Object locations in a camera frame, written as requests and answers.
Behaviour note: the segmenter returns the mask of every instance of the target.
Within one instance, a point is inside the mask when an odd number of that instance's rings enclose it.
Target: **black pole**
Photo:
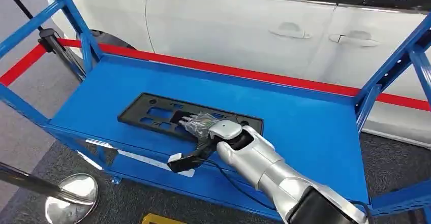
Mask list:
[[[14,0],[16,5],[22,10],[22,12],[29,18],[32,19],[33,15],[30,13],[30,11],[27,9],[27,7],[24,6],[24,4],[21,2],[21,0]],[[41,26],[38,27],[39,31],[42,31],[43,28]]]
[[[92,205],[93,201],[61,189],[57,185],[0,162],[0,180],[71,204]]]

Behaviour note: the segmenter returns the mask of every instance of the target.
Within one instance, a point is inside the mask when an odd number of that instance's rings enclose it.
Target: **yellow object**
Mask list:
[[[144,216],[144,219],[142,220],[142,224],[186,224],[186,223],[150,213]]]

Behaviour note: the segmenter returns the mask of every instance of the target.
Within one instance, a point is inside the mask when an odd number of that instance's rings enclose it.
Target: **black cable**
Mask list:
[[[366,203],[361,202],[361,201],[357,201],[357,200],[349,200],[349,202],[351,204],[353,204],[353,205],[360,205],[360,206],[364,207],[365,212],[366,212],[366,217],[368,219],[368,224],[373,224],[374,223],[373,222],[373,218],[371,216],[371,210],[370,210],[370,208],[368,207],[368,205]]]
[[[30,13],[30,11],[25,7],[25,5],[21,2],[21,0],[13,0],[16,5],[22,10],[22,12],[29,18],[32,19],[33,15]],[[38,26],[38,30],[42,31],[43,28],[41,26]]]
[[[252,199],[252,200],[254,200],[254,201],[256,201],[257,203],[259,203],[259,204],[261,204],[261,205],[263,205],[263,206],[265,206],[266,208],[268,208],[268,209],[271,209],[271,210],[276,210],[274,207],[271,207],[271,206],[269,206],[269,205],[267,205],[267,204],[264,204],[264,203],[262,203],[260,200],[258,200],[258,199],[256,199],[256,198],[254,198],[253,196],[251,196],[251,195],[249,195],[249,194],[247,194],[244,190],[242,190],[238,185],[236,185],[236,183],[223,171],[223,169],[219,166],[219,164],[217,164],[217,163],[215,163],[215,162],[213,162],[213,161],[211,161],[211,160],[209,160],[209,159],[203,159],[203,158],[199,158],[199,160],[200,161],[204,161],[204,162],[208,162],[208,163],[211,163],[211,164],[213,164],[214,166],[216,166],[219,170],[220,170],[220,172],[221,172],[221,174],[238,190],[238,191],[240,191],[241,193],[243,193],[245,196],[247,196],[247,197],[249,197],[250,199]]]

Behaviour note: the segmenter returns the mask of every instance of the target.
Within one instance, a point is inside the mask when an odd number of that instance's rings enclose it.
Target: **blue shelf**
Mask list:
[[[192,151],[190,142],[117,121],[142,92],[263,118],[264,137],[287,164],[347,199],[368,203],[355,111],[349,97],[105,55],[48,127],[105,140],[117,148],[140,149],[141,154],[153,154],[160,161],[174,153]],[[217,154],[212,159],[221,163]],[[197,169],[196,177],[188,178],[124,156],[117,157],[112,171],[119,171],[119,165],[131,171],[122,173],[133,179],[271,216],[271,211],[233,191],[215,168]],[[148,174],[150,169],[157,171],[157,176]],[[211,188],[193,190],[190,186]],[[214,193],[225,191],[229,194],[214,197]]]

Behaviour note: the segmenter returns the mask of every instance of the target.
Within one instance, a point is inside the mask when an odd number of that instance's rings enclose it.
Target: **red barrier rope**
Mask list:
[[[4,86],[9,86],[13,81],[21,76],[21,74],[27,71],[27,69],[30,68],[39,58],[41,58],[45,52],[45,48],[43,48],[41,44],[38,44],[0,77],[0,83]]]
[[[58,39],[60,44],[70,47],[81,47],[81,42],[78,40],[67,40]],[[185,58],[172,57],[167,55],[154,54],[144,51],[132,50],[124,47],[117,47],[106,44],[99,44],[100,48],[105,53],[122,55],[131,58],[158,61],[166,64],[182,66],[187,68],[199,69],[203,71],[221,73],[226,75],[238,76],[243,78],[256,79],[260,81],[266,81],[271,83],[289,85],[300,88],[313,89],[323,92],[336,93],[347,96],[355,96],[358,92],[358,88],[352,88],[342,85],[335,85],[329,83],[316,82],[311,80],[291,78],[282,75],[275,75],[257,71],[251,71],[241,68],[228,67],[223,65],[216,65],[196,60],[190,60]],[[23,57],[16,65],[14,65],[9,71],[0,77],[0,83],[5,86],[9,86],[15,81],[22,73],[24,73],[31,65],[33,65],[42,55],[45,54],[45,49],[42,45],[36,46],[29,54]],[[403,96],[382,93],[377,97],[377,101],[385,102],[388,104],[409,107],[413,109],[431,111],[431,107],[427,101],[407,98]]]

